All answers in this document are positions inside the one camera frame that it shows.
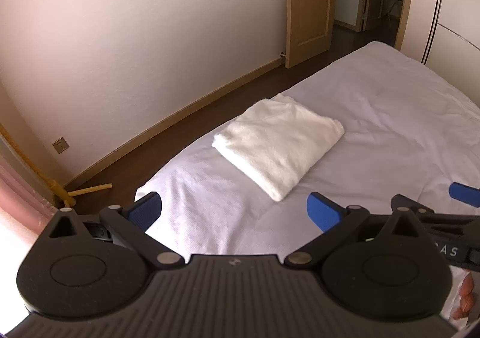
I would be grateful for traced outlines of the person's right hand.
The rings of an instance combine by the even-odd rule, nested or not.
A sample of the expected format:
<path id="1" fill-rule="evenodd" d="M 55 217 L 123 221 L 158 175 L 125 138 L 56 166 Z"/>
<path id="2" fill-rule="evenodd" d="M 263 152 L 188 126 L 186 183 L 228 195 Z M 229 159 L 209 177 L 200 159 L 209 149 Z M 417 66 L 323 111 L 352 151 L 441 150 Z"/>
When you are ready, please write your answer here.
<path id="1" fill-rule="evenodd" d="M 473 308 L 475 303 L 473 289 L 473 275 L 470 271 L 468 271 L 459 289 L 460 305 L 451 313 L 451 317 L 454 320 L 467 318 L 469 316 L 470 310 Z"/>

